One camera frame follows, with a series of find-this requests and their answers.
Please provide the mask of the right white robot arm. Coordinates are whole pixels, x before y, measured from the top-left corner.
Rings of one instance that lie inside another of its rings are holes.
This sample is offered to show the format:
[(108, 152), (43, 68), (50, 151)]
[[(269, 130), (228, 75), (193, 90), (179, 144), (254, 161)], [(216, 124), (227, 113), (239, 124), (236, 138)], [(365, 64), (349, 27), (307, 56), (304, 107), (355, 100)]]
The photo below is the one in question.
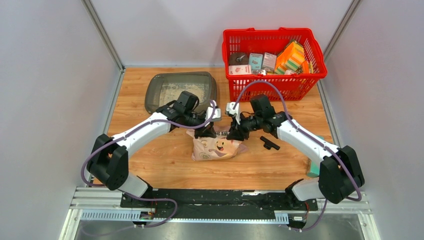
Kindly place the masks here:
[(318, 177), (299, 179), (285, 188), (285, 203), (299, 209), (307, 200), (326, 199), (338, 204), (358, 192), (365, 183), (356, 151), (339, 147), (306, 130), (284, 111), (276, 112), (269, 98), (260, 94), (250, 100), (253, 114), (244, 116), (236, 102), (226, 104), (232, 118), (227, 139), (244, 141), (250, 132), (262, 130), (302, 152), (319, 166)]

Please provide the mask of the black bag clip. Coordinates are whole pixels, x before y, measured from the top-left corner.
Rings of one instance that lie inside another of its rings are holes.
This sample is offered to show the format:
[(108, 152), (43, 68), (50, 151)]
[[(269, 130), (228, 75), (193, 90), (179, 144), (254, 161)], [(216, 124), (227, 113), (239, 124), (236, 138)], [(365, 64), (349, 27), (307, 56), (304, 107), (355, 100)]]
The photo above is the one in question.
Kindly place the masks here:
[(281, 148), (279, 145), (264, 136), (261, 136), (259, 139), (263, 142), (263, 147), (267, 150), (275, 149), (278, 151)]

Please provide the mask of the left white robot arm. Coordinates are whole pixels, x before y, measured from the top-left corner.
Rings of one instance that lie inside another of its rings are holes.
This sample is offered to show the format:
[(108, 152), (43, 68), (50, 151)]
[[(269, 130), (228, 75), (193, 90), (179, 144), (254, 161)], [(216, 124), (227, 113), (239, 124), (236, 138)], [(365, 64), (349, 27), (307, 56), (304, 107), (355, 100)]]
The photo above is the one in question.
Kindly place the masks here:
[(153, 194), (149, 191), (151, 186), (130, 173), (130, 157), (175, 128), (194, 130), (202, 137), (213, 137), (213, 122), (221, 119), (221, 110), (215, 100), (210, 100), (207, 109), (197, 113), (195, 109), (199, 102), (196, 95), (183, 91), (176, 100), (160, 106), (136, 126), (114, 136), (98, 136), (81, 172), (89, 172), (100, 181), (100, 187), (119, 190), (132, 197), (140, 207), (148, 207), (153, 201)]

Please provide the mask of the pink cat litter bag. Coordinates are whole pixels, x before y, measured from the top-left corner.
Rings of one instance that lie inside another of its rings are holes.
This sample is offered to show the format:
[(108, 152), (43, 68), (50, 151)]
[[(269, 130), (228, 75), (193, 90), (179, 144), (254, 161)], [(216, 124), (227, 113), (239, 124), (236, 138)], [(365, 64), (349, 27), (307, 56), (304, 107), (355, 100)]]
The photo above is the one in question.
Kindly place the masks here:
[(214, 127), (216, 137), (195, 138), (195, 130), (188, 129), (186, 133), (193, 138), (193, 152), (191, 159), (194, 161), (224, 160), (235, 157), (248, 151), (242, 141), (228, 140), (229, 126)]

